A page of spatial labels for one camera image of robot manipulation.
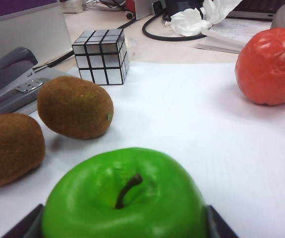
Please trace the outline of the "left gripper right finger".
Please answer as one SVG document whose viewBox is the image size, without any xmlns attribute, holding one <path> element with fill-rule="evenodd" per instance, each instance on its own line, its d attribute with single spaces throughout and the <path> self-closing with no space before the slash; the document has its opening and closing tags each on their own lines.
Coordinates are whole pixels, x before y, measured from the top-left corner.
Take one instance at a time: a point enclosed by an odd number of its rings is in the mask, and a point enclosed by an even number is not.
<svg viewBox="0 0 285 238">
<path fill-rule="evenodd" d="M 239 238 L 212 205 L 206 206 L 206 217 L 210 238 Z"/>
</svg>

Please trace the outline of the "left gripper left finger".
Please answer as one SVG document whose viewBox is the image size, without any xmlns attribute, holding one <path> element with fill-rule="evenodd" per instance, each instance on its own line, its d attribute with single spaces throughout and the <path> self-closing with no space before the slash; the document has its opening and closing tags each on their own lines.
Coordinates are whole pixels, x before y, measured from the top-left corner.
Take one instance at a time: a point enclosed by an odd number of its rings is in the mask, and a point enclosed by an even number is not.
<svg viewBox="0 0 285 238">
<path fill-rule="evenodd" d="M 12 227 L 3 238 L 41 238 L 41 219 L 43 214 L 43 204 L 38 204 L 21 221 Z"/>
</svg>

